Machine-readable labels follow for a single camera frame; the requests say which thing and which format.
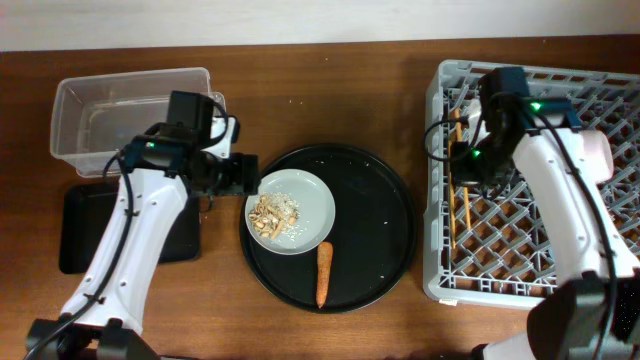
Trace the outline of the pink white bowl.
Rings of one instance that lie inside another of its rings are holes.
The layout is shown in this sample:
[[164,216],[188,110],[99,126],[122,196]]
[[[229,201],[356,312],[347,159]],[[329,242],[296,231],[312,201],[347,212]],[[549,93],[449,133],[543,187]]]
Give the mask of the pink white bowl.
[[581,171],[595,184],[608,181],[614,173],[612,151],[606,135],[598,130],[579,133],[582,150],[579,153]]

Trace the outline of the grey plate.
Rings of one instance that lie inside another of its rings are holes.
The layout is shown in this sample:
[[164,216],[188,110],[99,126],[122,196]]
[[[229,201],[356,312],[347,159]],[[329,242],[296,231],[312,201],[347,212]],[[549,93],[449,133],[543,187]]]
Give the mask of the grey plate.
[[[276,241],[262,238],[249,226],[248,214],[259,195],[289,194],[299,204],[300,217],[293,236],[280,235]],[[284,169],[261,179],[258,193],[247,198],[244,220],[249,236],[262,248],[279,255],[298,255],[316,248],[332,230],[336,206],[328,186],[316,175]]]

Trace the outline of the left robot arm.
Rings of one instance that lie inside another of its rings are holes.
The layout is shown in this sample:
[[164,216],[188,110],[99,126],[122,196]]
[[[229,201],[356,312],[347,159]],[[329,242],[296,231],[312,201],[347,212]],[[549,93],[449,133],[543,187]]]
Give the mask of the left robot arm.
[[151,281],[190,199],[258,192],[255,155],[233,153],[239,122],[213,98],[174,91],[165,121],[116,152],[116,202],[91,264],[57,320],[37,319],[29,359],[156,359],[141,337]]

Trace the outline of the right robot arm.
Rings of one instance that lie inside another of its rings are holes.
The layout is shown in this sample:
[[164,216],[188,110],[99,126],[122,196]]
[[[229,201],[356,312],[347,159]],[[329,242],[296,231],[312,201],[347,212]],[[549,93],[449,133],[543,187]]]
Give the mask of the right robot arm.
[[528,314],[526,330],[478,345],[475,359],[636,359],[639,259],[598,189],[613,175],[606,135],[583,128],[567,98],[534,97],[521,67],[479,81],[481,113],[469,142],[451,146],[451,182],[487,189],[515,169],[551,244],[557,288]]

